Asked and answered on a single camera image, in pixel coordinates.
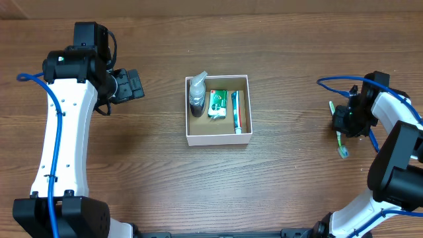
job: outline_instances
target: wooden tabletop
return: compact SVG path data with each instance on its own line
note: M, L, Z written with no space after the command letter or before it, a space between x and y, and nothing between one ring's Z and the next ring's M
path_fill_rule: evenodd
M77 20L0 21L0 237L28 237L12 217L40 163L46 93L18 83L49 51L72 44ZM194 233L312 227L366 188L369 138L336 152L328 101L315 81L391 75L423 112L423 14L363 13L94 19L118 41L117 68L138 69L145 98L93 114L90 197L142 231ZM254 132L247 146L188 147L184 78L247 74ZM330 85L348 90L351 81ZM387 135L379 124L379 143ZM421 237L418 218L395 217L376 237Z

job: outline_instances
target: soap bar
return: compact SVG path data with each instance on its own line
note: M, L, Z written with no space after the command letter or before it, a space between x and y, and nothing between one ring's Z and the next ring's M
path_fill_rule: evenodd
M227 95L228 92L226 90L210 91L210 103L208 112L210 118L218 119L226 117Z

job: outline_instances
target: cardboard box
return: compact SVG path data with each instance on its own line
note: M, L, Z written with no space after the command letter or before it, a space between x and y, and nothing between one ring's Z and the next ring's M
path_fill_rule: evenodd
M246 75L207 76L206 105L201 117L194 117L190 109L190 80L185 78L185 124L188 145L227 145L248 144L252 136L252 121L250 111L249 80ZM227 114L225 119L213 120L208 117L210 91L228 90ZM233 122L233 105L231 93L239 91L241 109L242 133L235 134Z

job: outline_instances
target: white box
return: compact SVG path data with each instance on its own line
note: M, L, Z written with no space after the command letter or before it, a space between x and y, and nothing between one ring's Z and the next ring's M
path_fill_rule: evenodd
M199 118L196 118L191 114L189 102L191 79L192 77L185 78L185 125L188 145L248 144L252 136L248 77L246 75L207 76L205 79L206 105L204 113ZM212 120L208 117L210 91L212 89L228 90L229 96L227 101L227 115L225 119ZM233 91L240 91L239 104L241 109L241 134L235 134L231 100L231 93Z

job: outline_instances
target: bottle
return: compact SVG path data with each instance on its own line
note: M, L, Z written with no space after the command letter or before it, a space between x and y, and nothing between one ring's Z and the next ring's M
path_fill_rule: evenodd
M190 108L195 117L200 117L206 108L206 76L207 72L204 71L190 80Z

